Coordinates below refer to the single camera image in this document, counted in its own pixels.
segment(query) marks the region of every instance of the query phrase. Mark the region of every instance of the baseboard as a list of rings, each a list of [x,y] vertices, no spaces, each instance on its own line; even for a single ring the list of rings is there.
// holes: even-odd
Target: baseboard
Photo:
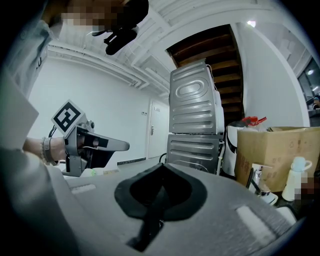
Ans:
[[[143,158],[138,158],[138,159],[133,159],[133,160],[128,160],[128,161],[121,161],[121,162],[117,162],[116,165],[117,166],[123,166],[123,165],[127,165],[127,164],[132,164],[132,163],[137,163],[137,162],[141,162],[146,160],[145,157]]]

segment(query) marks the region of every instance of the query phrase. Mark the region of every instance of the white bottle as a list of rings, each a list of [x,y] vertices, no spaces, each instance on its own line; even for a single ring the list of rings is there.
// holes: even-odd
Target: white bottle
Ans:
[[[297,156],[294,158],[293,163],[291,164],[291,170],[289,171],[288,179],[286,181],[286,186],[282,192],[283,199],[287,201],[295,200],[295,194],[301,192],[301,183],[306,182],[302,180],[307,178],[308,174],[305,170],[309,169],[312,166],[311,161],[307,161],[302,156]]]

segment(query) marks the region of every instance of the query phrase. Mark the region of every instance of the person's arm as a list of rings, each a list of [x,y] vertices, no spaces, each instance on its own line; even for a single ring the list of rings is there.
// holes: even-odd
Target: person's arm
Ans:
[[[42,148],[42,139],[35,139],[35,138],[26,138],[23,150],[33,153],[38,156],[40,159],[41,157],[41,148]],[[51,156],[54,161],[59,160],[66,160],[66,149],[64,144],[64,138],[52,138],[50,141],[50,151]]]

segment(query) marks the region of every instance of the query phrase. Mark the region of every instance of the gray floor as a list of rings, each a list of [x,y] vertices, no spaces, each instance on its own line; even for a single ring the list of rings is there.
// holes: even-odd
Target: gray floor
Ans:
[[[129,164],[124,164],[124,165],[119,165],[118,169],[120,171],[132,171],[132,170],[142,170],[145,171],[159,163],[159,157],[151,158],[145,161],[140,161],[140,162],[134,162],[134,163],[129,163]]]

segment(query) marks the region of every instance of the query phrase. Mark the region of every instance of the white thermos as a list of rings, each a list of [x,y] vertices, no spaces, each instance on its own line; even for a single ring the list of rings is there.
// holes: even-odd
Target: white thermos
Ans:
[[[291,170],[289,171],[288,179],[286,181],[286,186],[282,192],[283,199],[287,201],[295,200],[295,194],[301,192],[301,183],[307,182],[308,174],[305,170],[312,166],[311,161],[307,161],[302,156],[297,156],[294,158],[291,164]]]

